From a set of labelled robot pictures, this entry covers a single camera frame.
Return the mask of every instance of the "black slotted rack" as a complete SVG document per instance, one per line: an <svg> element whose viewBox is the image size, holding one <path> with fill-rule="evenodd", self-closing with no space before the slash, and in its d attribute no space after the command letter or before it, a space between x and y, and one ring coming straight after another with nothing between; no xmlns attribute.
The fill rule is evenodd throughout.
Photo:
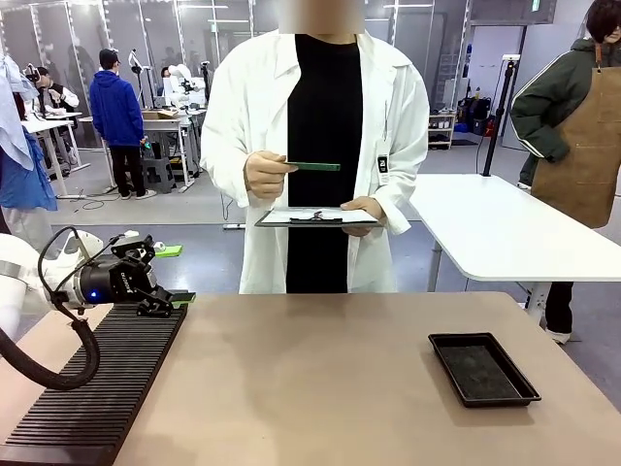
<svg viewBox="0 0 621 466"><path fill-rule="evenodd" d="M46 389L0 445L0 466L110 466L187 314L138 317L135 305L116 305L94 330L101 363L94 379L76 390ZM83 367L83 347L61 374Z"/></svg>

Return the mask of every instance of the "black shirt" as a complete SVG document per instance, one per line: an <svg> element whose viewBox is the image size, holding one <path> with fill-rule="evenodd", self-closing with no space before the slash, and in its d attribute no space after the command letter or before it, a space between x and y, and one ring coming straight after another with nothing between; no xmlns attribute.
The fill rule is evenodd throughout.
<svg viewBox="0 0 621 466"><path fill-rule="evenodd" d="M339 207L353 199L362 141L357 44L296 35L302 77L288 100L290 161L339 163L339 172L289 176L290 207ZM340 228L290 228L288 293L347 293L348 237Z"/></svg>

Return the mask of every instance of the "brown apron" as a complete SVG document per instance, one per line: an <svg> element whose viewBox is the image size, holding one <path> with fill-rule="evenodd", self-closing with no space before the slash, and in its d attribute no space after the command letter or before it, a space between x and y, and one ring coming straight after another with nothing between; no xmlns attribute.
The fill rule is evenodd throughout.
<svg viewBox="0 0 621 466"><path fill-rule="evenodd" d="M621 166L621 68L593 70L591 90L557 126L571 148L562 161L540 160L532 194L591 227L608 224Z"/></svg>

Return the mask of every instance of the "black tray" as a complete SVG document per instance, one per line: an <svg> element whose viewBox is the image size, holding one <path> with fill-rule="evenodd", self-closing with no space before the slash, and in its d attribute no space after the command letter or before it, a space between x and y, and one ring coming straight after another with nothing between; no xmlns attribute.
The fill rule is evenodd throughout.
<svg viewBox="0 0 621 466"><path fill-rule="evenodd" d="M466 408L528 406L541 397L491 333L430 335Z"/></svg>

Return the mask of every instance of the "id badge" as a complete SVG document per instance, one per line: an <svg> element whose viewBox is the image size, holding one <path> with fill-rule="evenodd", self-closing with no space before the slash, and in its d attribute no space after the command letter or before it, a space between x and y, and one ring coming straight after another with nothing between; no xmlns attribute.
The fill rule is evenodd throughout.
<svg viewBox="0 0 621 466"><path fill-rule="evenodd" d="M376 170L380 186L386 186L390 181L390 140L379 140L376 146Z"/></svg>

